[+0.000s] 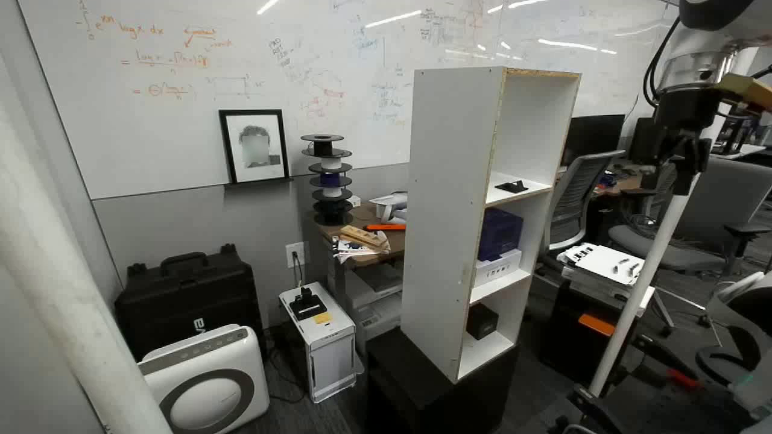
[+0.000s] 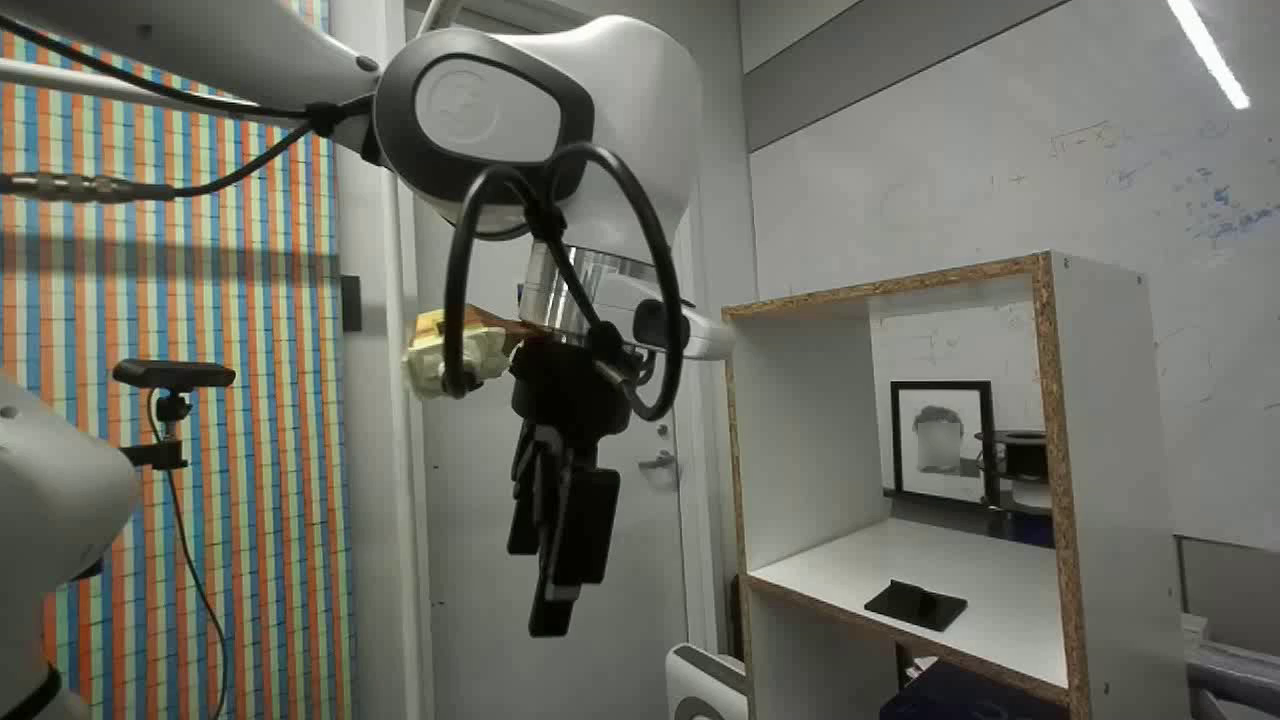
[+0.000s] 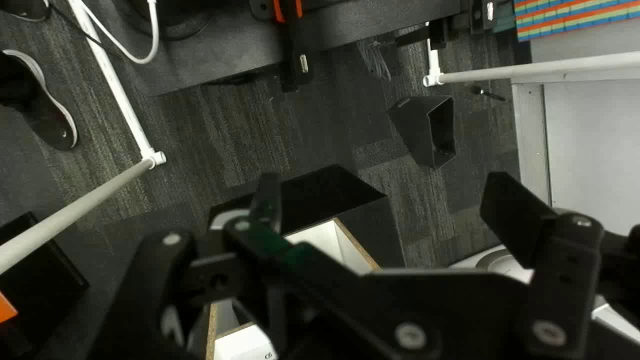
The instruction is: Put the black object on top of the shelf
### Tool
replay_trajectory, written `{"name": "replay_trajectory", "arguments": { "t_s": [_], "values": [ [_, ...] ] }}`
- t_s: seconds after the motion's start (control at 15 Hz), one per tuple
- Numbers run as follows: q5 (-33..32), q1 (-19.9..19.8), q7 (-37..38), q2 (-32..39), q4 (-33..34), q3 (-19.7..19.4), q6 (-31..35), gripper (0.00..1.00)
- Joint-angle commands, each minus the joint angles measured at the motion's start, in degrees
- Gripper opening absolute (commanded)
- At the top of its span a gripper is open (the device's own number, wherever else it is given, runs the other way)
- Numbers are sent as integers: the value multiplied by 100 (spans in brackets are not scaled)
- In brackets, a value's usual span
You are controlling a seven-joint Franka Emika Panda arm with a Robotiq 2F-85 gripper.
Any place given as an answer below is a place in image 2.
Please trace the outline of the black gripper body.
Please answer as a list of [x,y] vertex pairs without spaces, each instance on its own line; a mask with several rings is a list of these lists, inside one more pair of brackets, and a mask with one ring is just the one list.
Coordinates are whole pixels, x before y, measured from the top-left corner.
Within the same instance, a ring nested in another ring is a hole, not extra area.
[[510,356],[510,409],[547,429],[584,437],[616,437],[626,429],[622,393],[600,375],[584,347],[518,344]]

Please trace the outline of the white second robot base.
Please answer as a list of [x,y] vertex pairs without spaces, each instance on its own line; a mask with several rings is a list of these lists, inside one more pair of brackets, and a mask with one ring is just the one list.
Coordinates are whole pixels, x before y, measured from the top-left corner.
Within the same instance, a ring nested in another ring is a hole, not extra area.
[[131,461],[0,382],[0,714],[89,720],[41,647],[44,594],[92,572],[137,510]]

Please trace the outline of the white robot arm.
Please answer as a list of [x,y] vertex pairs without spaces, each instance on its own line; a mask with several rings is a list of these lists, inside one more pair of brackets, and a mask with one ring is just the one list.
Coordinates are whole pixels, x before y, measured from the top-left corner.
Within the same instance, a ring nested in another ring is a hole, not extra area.
[[674,404],[698,321],[670,240],[697,198],[698,68],[663,29],[430,23],[370,61],[283,0],[2,0],[0,29],[183,106],[265,121],[393,173],[450,222],[422,397],[510,378],[507,547],[528,633],[603,578],[619,473],[596,448]]

